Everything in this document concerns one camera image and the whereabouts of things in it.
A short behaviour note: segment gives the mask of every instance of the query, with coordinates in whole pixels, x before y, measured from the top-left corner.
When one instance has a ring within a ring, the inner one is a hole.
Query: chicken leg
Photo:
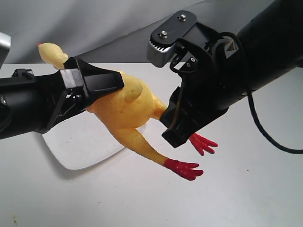
[[[154,112],[152,115],[153,119],[159,120],[167,109],[167,107],[158,99],[154,94],[152,94],[153,104],[154,104]],[[196,133],[194,133],[190,138],[189,141],[192,143],[194,148],[199,152],[200,155],[204,156],[204,150],[210,154],[214,154],[214,150],[211,147],[217,147],[213,141],[210,141]]]

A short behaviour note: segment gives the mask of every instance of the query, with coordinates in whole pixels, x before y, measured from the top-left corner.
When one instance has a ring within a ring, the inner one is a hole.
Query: clear plastic plate
[[[138,130],[142,133],[145,127]],[[56,125],[42,137],[57,160],[70,170],[92,166],[124,148],[94,114],[86,111]]]

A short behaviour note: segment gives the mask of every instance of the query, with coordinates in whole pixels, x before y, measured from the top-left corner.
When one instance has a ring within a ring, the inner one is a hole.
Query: rubber chicken
[[[44,62],[56,69],[64,69],[63,64],[68,55],[52,43],[38,44],[38,50]],[[148,86],[138,78],[120,72],[125,83],[124,88],[99,98],[87,111],[94,113],[107,127],[114,138],[124,147],[139,155],[170,169],[187,180],[195,180],[203,174],[197,170],[199,164],[181,162],[158,153],[136,129],[150,118],[159,120],[166,106],[150,91]],[[193,134],[189,138],[195,149],[203,156],[204,150],[213,154],[210,147],[217,147],[215,142]]]

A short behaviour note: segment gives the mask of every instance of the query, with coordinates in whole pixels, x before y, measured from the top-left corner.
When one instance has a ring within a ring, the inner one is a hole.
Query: white table
[[[168,67],[98,64],[142,78],[165,103],[179,84]],[[44,64],[4,65],[35,75],[55,72]],[[256,92],[264,127],[284,145],[303,148],[303,71],[296,69]],[[190,143],[173,149],[165,127],[148,122],[144,136],[162,154],[198,162],[193,182],[125,149],[89,169],[62,167],[41,135],[0,140],[1,227],[287,227],[303,223],[303,156],[284,153],[256,129],[247,100],[199,134],[219,147],[201,157]]]

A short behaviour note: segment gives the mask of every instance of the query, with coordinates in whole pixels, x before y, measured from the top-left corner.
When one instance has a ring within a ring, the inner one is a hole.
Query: gray wall
[[[23,2],[26,13],[34,13],[25,1],[7,0],[6,4],[16,1]],[[37,42],[56,43],[69,56],[80,56],[91,63],[147,62],[150,33],[178,10],[195,13],[201,23],[218,31],[237,33],[274,0],[87,0],[85,4],[66,0],[63,5],[60,0],[29,1],[40,2],[39,7],[48,10],[45,15],[36,10],[27,25],[27,17],[18,14],[20,7],[16,19],[10,16],[14,13],[12,6],[6,11],[0,7],[0,31],[13,37],[6,63],[41,63]]]

